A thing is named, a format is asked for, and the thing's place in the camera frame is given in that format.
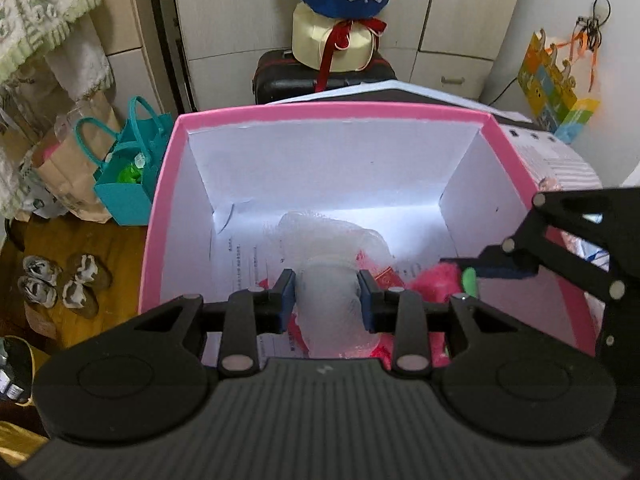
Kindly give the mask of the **brown paper bag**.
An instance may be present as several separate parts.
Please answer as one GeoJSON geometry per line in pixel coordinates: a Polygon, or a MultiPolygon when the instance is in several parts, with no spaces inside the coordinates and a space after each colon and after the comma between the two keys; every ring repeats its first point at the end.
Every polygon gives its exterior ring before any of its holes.
{"type": "Polygon", "coordinates": [[[88,101],[79,101],[66,114],[58,115],[30,161],[48,191],[71,214],[82,221],[105,223],[112,216],[93,191],[98,165],[85,154],[75,136],[74,127],[85,117],[114,132],[120,130],[111,103],[102,91],[96,92],[88,101]]]}

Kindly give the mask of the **colourful paper gift bag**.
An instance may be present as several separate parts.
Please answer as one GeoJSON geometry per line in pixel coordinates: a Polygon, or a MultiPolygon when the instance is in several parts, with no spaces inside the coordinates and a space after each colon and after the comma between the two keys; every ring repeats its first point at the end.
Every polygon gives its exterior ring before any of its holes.
{"type": "Polygon", "coordinates": [[[570,38],[549,37],[544,30],[530,38],[518,71],[520,85],[536,123],[571,144],[598,110],[598,49],[578,30],[570,38]]]}

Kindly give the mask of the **white fluffy soft item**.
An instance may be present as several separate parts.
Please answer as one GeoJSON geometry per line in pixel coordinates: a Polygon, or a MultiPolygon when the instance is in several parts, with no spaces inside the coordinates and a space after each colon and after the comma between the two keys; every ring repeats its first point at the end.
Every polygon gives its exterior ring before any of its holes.
{"type": "Polygon", "coordinates": [[[393,263],[382,235],[355,223],[288,212],[278,223],[283,265],[295,272],[295,314],[311,359],[367,358],[380,336],[364,327],[358,273],[393,263]]]}

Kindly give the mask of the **black suitcase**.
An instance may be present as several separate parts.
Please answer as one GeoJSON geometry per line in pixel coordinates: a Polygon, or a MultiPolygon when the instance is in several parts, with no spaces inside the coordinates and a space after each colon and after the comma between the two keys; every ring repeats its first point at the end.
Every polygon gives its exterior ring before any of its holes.
{"type": "MultiPolygon", "coordinates": [[[[253,77],[254,101],[258,105],[306,96],[316,92],[318,70],[299,63],[287,50],[271,50],[258,60],[253,77]]],[[[393,67],[375,53],[360,72],[332,73],[326,90],[337,90],[356,84],[375,84],[396,80],[393,67]]]]}

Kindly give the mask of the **pink strawberry plush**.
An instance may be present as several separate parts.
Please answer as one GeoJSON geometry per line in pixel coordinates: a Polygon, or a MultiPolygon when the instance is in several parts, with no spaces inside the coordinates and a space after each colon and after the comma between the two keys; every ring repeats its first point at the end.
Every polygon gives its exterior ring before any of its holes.
{"type": "MultiPolygon", "coordinates": [[[[473,268],[463,271],[451,262],[437,263],[422,271],[408,285],[424,301],[444,304],[454,294],[465,294],[478,298],[477,277],[473,268]]],[[[434,367],[444,367],[449,362],[446,334],[430,330],[430,346],[434,367]]]]}

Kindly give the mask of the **slippers on floor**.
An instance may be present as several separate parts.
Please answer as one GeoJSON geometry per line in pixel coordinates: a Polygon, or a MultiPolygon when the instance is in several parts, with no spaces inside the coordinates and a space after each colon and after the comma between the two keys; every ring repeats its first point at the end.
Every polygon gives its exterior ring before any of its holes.
{"type": "Polygon", "coordinates": [[[24,274],[18,289],[31,306],[52,309],[56,304],[91,320],[98,315],[98,292],[111,287],[113,278],[103,262],[93,254],[73,254],[63,268],[41,256],[23,258],[24,274]]]}

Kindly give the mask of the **beige wardrobe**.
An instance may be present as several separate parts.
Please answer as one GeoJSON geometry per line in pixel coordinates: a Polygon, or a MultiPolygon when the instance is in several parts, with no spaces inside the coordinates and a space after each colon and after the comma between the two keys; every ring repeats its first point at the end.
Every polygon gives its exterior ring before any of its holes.
{"type": "Polygon", "coordinates": [[[387,78],[477,99],[516,0],[103,0],[114,95],[183,113],[387,78]]]}

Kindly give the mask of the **red envelope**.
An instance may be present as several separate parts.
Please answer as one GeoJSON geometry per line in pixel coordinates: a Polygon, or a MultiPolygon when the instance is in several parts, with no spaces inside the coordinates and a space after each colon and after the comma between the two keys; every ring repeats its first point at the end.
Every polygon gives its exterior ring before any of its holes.
{"type": "MultiPolygon", "coordinates": [[[[411,281],[405,282],[400,275],[390,266],[385,269],[376,268],[370,259],[362,252],[358,255],[358,264],[361,269],[372,272],[376,284],[383,290],[390,288],[409,288],[411,281]]],[[[375,358],[383,362],[386,370],[390,369],[392,359],[394,337],[389,334],[378,336],[376,345],[363,351],[358,350],[356,358],[375,358]]],[[[297,314],[293,313],[288,329],[282,335],[264,335],[258,337],[258,352],[260,365],[266,364],[269,358],[303,358],[308,356],[308,348],[304,343],[302,332],[298,326],[297,314]]]]}

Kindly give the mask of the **black clothes rack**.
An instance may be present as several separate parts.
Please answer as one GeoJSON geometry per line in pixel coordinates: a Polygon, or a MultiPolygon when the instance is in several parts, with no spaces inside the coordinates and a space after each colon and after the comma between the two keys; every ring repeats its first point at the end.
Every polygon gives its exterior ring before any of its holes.
{"type": "Polygon", "coordinates": [[[151,0],[151,6],[171,99],[178,114],[194,112],[196,106],[181,36],[177,0],[151,0]]]}

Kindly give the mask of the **pink cardboard box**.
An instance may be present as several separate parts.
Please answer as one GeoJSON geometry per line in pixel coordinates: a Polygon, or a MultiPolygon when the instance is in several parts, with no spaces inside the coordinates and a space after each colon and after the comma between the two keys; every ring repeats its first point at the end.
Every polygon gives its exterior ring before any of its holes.
{"type": "Polygon", "coordinates": [[[281,219],[382,236],[399,283],[510,236],[538,181],[490,115],[408,103],[307,102],[179,117],[146,237],[139,308],[222,301],[290,263],[281,219]]]}

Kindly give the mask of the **cream knitted cardigan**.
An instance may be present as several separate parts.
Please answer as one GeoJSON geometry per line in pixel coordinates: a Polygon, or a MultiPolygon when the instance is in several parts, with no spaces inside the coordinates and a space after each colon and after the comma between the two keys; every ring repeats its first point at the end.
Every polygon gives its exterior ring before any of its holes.
{"type": "Polygon", "coordinates": [[[6,108],[9,86],[42,56],[73,101],[114,84],[90,12],[102,0],[1,0],[1,131],[23,133],[6,108]]]}

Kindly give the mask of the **teal gift bag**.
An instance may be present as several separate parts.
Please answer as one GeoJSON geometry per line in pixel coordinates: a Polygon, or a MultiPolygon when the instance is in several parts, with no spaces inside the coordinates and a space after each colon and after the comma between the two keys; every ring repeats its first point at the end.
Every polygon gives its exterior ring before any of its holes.
{"type": "Polygon", "coordinates": [[[116,132],[93,117],[83,117],[74,127],[75,139],[96,164],[93,191],[121,226],[146,226],[151,217],[160,168],[174,128],[171,114],[157,114],[151,104],[134,96],[128,102],[128,118],[116,132]],[[82,128],[95,126],[108,134],[113,146],[104,156],[88,147],[82,128]]]}

